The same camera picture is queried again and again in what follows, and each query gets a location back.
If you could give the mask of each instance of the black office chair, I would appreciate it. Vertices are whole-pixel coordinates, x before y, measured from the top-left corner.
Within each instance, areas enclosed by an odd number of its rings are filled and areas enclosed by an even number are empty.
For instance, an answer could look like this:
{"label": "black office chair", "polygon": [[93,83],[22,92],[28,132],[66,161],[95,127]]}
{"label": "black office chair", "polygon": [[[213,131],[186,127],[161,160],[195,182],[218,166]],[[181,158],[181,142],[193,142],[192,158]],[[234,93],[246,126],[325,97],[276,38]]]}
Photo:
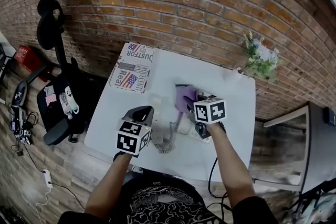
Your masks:
{"label": "black office chair", "polygon": [[[67,62],[61,36],[64,32],[65,16],[59,3],[56,0],[40,0],[37,11],[41,16],[37,26],[38,42],[43,49],[55,49],[62,71],[47,85],[54,87],[57,102],[52,102],[47,106],[44,89],[37,94],[38,108],[47,131],[44,141],[47,145],[56,145],[69,137],[68,140],[75,143],[77,139],[72,136],[84,132],[85,124],[92,117],[100,94],[94,83],[80,71],[74,58],[71,58],[71,64]],[[44,68],[41,67],[32,73],[28,83],[33,81]],[[78,114],[72,114],[71,120],[64,114],[59,102],[59,95],[65,92],[67,86],[70,87],[73,98],[80,108]]]}
{"label": "black office chair", "polygon": [[[9,69],[11,60],[12,60],[12,57],[5,54],[4,48],[2,44],[0,43],[0,87],[3,84],[3,80]],[[5,100],[0,98],[0,103],[5,104],[6,102]]]}

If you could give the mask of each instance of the red box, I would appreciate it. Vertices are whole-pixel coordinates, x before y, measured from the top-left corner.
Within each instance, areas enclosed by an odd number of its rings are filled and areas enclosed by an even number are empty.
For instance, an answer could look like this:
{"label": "red box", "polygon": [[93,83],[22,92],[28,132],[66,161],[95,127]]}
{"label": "red box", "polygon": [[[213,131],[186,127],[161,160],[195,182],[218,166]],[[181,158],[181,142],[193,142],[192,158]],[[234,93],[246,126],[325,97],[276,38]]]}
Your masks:
{"label": "red box", "polygon": [[[14,59],[21,63],[30,72],[34,72],[43,62],[38,58],[36,53],[27,46],[20,45],[19,49],[14,55]],[[39,77],[42,81],[47,82],[45,78]]]}

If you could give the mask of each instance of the graphic print shirt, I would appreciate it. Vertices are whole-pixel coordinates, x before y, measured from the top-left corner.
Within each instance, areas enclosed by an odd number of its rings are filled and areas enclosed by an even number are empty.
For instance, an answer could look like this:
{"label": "graphic print shirt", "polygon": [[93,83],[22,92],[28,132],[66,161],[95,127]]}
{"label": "graphic print shirt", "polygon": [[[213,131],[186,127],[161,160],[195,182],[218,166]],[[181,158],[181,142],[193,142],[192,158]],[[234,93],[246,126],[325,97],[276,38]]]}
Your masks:
{"label": "graphic print shirt", "polygon": [[[233,210],[234,224],[278,223],[266,202],[259,197],[241,201]],[[64,213],[59,224],[104,223],[90,214]],[[193,186],[172,177],[140,177],[122,187],[109,223],[117,224],[217,224],[224,223],[206,209]]]}

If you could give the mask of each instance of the forearm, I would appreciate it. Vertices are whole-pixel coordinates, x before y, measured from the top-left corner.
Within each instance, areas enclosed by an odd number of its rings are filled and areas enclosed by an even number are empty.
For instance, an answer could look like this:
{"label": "forearm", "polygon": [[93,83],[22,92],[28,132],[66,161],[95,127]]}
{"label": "forearm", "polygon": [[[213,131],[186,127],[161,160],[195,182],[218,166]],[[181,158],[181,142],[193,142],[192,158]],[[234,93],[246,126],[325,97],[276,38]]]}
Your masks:
{"label": "forearm", "polygon": [[215,145],[223,184],[231,206],[235,207],[241,200],[255,195],[252,178],[221,126],[215,124],[208,129]]}
{"label": "forearm", "polygon": [[131,158],[129,154],[123,154],[115,159],[104,178],[91,193],[85,213],[107,220],[119,198]]}

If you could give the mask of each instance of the black cable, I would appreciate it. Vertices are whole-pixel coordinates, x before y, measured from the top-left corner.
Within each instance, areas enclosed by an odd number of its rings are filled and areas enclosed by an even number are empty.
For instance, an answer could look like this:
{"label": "black cable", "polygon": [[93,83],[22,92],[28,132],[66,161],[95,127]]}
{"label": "black cable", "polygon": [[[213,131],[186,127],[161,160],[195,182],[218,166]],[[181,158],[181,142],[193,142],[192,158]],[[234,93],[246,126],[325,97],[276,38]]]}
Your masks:
{"label": "black cable", "polygon": [[22,150],[23,150],[23,147],[22,147],[22,149],[20,150],[20,140],[19,140],[18,138],[15,138],[15,140],[16,140],[16,145],[12,145],[12,146],[11,146],[11,150],[14,151],[15,153],[17,153],[17,152],[22,151]]}
{"label": "black cable", "polygon": [[52,185],[56,185],[56,186],[59,186],[59,187],[62,187],[62,188],[65,188],[67,189],[68,191],[70,191],[72,193],[72,195],[74,195],[74,197],[76,198],[77,202],[79,203],[79,205],[85,210],[84,206],[80,203],[80,201],[78,200],[78,198],[76,197],[76,195],[70,190],[68,189],[67,187],[65,186],[61,186],[61,185],[58,185],[56,183],[51,183],[51,182],[48,182],[49,184],[52,184]]}
{"label": "black cable", "polygon": [[12,113],[12,102],[8,103],[8,112],[9,112],[12,116],[15,116],[15,114]]}
{"label": "black cable", "polygon": [[213,202],[212,204],[209,204],[206,209],[208,209],[211,205],[222,205],[221,202]]}
{"label": "black cable", "polygon": [[209,193],[210,193],[210,195],[211,195],[212,197],[214,197],[214,198],[216,198],[216,199],[222,199],[222,201],[221,201],[220,203],[218,202],[218,204],[221,205],[222,221],[224,221],[224,208],[227,209],[227,210],[232,211],[231,208],[229,208],[227,205],[224,204],[224,198],[227,197],[227,192],[224,193],[223,196],[216,196],[216,195],[214,195],[214,194],[211,192],[211,177],[212,177],[212,173],[213,173],[213,171],[214,171],[214,168],[215,168],[215,165],[216,165],[217,161],[218,161],[218,158],[216,158],[216,160],[215,160],[215,162],[214,162],[214,165],[213,165],[212,168],[211,168],[210,177],[209,177],[209,181],[208,181],[208,191],[209,191]]}
{"label": "black cable", "polygon": [[[23,146],[25,147],[25,149],[26,149],[26,151],[27,151],[27,153],[28,153],[28,155],[29,155],[31,161],[32,161],[33,164],[35,165],[36,169],[38,169],[41,173],[45,174],[45,171],[41,171],[39,168],[37,168],[35,162],[33,161],[32,157],[31,157],[31,155],[30,155],[30,153],[29,153],[29,151],[28,151],[28,149],[27,149],[27,147],[26,147],[26,145],[25,145],[24,143],[22,143],[22,144],[23,144]],[[62,187],[62,188],[65,188],[65,189],[67,189],[68,191],[70,191],[70,192],[72,193],[72,195],[74,195],[74,197],[76,198],[76,200],[77,200],[77,202],[79,203],[79,205],[85,210],[85,208],[83,207],[83,205],[82,205],[82,204],[80,203],[80,201],[78,200],[77,196],[76,196],[70,189],[68,189],[68,188],[65,187],[65,186],[58,185],[58,184],[56,184],[56,183],[51,183],[51,182],[48,182],[48,183],[49,183],[49,184],[52,184],[52,185],[56,185],[56,186]]]}
{"label": "black cable", "polygon": [[23,144],[23,146],[25,147],[26,151],[28,152],[28,155],[29,155],[31,161],[33,162],[33,164],[35,165],[36,169],[38,169],[41,173],[45,174],[45,173],[46,173],[45,171],[42,171],[42,170],[40,170],[39,168],[37,168],[35,162],[33,161],[32,157],[31,157],[31,155],[30,155],[30,153],[29,153],[29,151],[28,151],[28,149],[27,149],[27,147],[26,147],[26,145],[25,145],[24,143],[22,143],[22,144]]}
{"label": "black cable", "polygon": [[32,126],[35,126],[38,123],[38,113],[36,111],[30,112],[28,114],[27,119],[25,120],[25,122],[27,122],[29,120],[30,116],[34,116],[34,123],[32,123]]}

